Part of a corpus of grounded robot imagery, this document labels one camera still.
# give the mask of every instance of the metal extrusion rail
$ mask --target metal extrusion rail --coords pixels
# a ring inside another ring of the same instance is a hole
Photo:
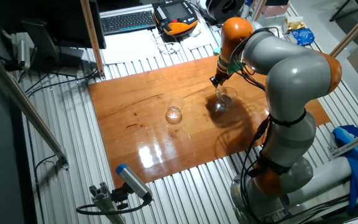
[[[289,8],[287,16],[296,15],[295,10],[292,7]],[[124,77],[212,56],[213,49],[220,43],[220,32],[213,32],[214,29],[208,27],[202,19],[200,24],[202,32],[208,34],[208,40],[204,40],[209,41],[208,45],[189,50],[186,40],[181,41],[181,50],[177,54],[157,54],[147,58],[136,58],[134,55],[133,60],[129,62],[106,65],[104,67],[106,79]],[[150,37],[157,35],[156,29],[149,32]],[[316,43],[310,48],[320,50]],[[86,51],[84,57],[95,61],[91,49]],[[87,65],[83,66],[83,71],[78,73],[79,77],[83,77],[85,70],[89,70]],[[21,84],[22,88],[26,90],[39,78],[39,74],[26,76]],[[72,79],[74,78],[49,75],[42,81],[42,86]],[[97,78],[90,82],[100,81],[102,80]],[[58,143],[66,149],[70,163],[70,169],[67,171],[56,169],[57,160],[53,158],[37,170],[42,195],[41,202],[37,197],[34,198],[39,220],[41,220],[39,203],[42,203],[46,223],[109,223],[104,216],[86,216],[75,212],[77,206],[91,203],[91,195],[88,192],[90,185],[106,182],[110,189],[114,188],[86,83],[79,81],[56,85],[38,91],[30,97],[30,101],[49,126]],[[341,82],[330,95],[320,98],[319,101],[332,122],[317,128],[313,146],[305,154],[314,167],[331,160],[328,148],[334,145],[331,131],[335,127],[344,124],[358,126],[358,101],[344,82]],[[29,155],[32,153],[30,144],[33,145],[36,162],[53,155],[34,127],[30,125],[29,130],[25,132]],[[240,152],[147,183],[154,193],[155,202],[142,210],[125,214],[126,222],[238,223],[229,188],[232,179],[241,169],[241,160],[244,157],[245,153]],[[331,200],[346,193],[346,186],[341,185],[322,197]],[[130,197],[127,203],[130,207],[140,205],[136,196]],[[310,200],[305,203],[305,206],[311,207],[313,203],[316,202]]]

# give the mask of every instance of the black keyboard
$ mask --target black keyboard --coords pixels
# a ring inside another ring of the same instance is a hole
[[[105,17],[101,20],[105,35],[147,29],[156,25],[152,11]]]

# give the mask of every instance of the wooden board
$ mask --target wooden board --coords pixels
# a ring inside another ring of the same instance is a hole
[[[115,172],[126,163],[150,182],[243,151],[268,114],[265,93],[233,75],[224,86],[238,98],[227,113],[215,113],[216,95],[209,77],[217,57],[160,68],[89,86],[104,147],[116,186]],[[265,83],[266,76],[255,74]],[[165,120],[168,100],[184,98],[183,120]],[[309,102],[317,125],[330,122],[318,100]]]

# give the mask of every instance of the clear glass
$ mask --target clear glass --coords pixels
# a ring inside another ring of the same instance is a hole
[[[217,88],[216,96],[218,97],[218,102],[216,102],[215,108],[220,112],[227,112],[230,106],[237,99],[237,92],[231,87],[221,87]]]
[[[181,110],[185,102],[181,96],[174,96],[168,101],[168,110],[165,119],[170,124],[178,124],[181,121]]]

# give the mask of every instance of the white cylinder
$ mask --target white cylinder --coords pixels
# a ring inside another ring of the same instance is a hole
[[[287,194],[286,207],[303,203],[314,197],[318,192],[338,184],[352,174],[351,166],[346,157],[339,157],[313,171],[313,178],[301,189]]]

